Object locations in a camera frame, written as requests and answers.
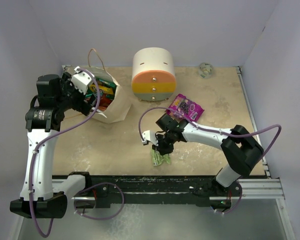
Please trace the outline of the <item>white paper bag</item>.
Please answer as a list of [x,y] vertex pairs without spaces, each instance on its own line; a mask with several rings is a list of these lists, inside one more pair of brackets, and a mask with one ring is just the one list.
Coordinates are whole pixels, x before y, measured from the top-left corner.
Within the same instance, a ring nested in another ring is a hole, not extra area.
[[105,66],[96,67],[91,65],[83,66],[95,76],[100,90],[100,103],[93,119],[106,124],[112,124],[125,120],[131,107],[128,94],[117,80],[105,69]]

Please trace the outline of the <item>red Doritos chip bag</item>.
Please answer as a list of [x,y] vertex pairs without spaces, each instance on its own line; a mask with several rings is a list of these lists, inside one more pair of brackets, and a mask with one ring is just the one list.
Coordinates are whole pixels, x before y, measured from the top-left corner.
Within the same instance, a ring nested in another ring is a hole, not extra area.
[[99,102],[99,106],[98,106],[98,110],[104,112],[106,111],[106,109],[108,108],[108,106],[113,102],[113,99],[108,98],[106,96],[102,96],[100,98],[100,102]]

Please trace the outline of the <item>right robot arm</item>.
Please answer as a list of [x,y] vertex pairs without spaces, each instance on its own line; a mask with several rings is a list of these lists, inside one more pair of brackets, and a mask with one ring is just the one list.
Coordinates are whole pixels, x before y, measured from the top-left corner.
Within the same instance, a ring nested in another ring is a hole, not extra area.
[[171,154],[176,142],[198,143],[221,150],[227,165],[215,176],[212,190],[218,196],[225,195],[230,185],[240,177],[249,176],[262,158],[264,149],[241,125],[233,128],[215,128],[194,121],[177,121],[164,114],[156,124],[160,133],[151,133],[152,149],[159,155]]

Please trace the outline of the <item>yellow snack bar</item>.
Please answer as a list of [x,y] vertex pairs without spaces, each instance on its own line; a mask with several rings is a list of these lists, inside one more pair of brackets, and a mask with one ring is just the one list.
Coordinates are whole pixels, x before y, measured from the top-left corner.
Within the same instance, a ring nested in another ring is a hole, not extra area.
[[105,94],[105,95],[114,95],[115,94],[113,89],[108,86],[98,85],[98,88],[96,87],[95,84],[91,84],[89,86],[89,90],[88,90],[89,94],[97,94],[97,91],[99,91],[101,95],[102,94]]

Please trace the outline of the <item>green chip bag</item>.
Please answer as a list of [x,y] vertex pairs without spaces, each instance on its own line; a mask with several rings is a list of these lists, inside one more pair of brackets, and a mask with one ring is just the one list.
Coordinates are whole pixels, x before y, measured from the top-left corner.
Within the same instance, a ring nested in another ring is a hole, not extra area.
[[107,88],[113,88],[113,89],[115,89],[117,87],[117,85],[114,82],[109,81],[109,80],[96,78],[96,81],[97,81],[97,84],[100,85],[100,86],[104,86],[104,87],[107,87]]

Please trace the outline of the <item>purple candy bag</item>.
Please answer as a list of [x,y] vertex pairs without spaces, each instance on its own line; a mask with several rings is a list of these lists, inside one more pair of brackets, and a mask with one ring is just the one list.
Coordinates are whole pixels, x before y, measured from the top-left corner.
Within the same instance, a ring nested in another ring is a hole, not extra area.
[[204,111],[205,110],[199,104],[179,93],[168,107],[168,110],[166,110],[166,113],[179,121],[182,119],[182,116],[184,116],[196,122]]

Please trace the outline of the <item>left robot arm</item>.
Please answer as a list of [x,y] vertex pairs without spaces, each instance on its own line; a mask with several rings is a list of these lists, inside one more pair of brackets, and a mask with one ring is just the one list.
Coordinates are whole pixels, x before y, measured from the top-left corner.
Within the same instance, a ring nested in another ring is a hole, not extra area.
[[42,75],[36,82],[37,95],[25,115],[28,159],[24,184],[19,198],[11,201],[10,211],[28,219],[61,219],[69,200],[77,193],[88,196],[93,191],[87,171],[72,172],[53,188],[54,151],[61,134],[65,112],[73,109],[88,116],[94,99],[86,100],[92,73],[81,68],[71,75],[65,72]]

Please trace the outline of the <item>light green snack packet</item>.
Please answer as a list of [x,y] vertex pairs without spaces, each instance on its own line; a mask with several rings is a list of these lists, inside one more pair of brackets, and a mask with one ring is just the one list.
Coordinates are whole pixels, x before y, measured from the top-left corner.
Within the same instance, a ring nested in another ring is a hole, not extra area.
[[152,149],[151,152],[151,161],[154,167],[158,167],[163,163],[167,163],[168,165],[171,164],[171,157],[169,154],[160,155],[157,150]]

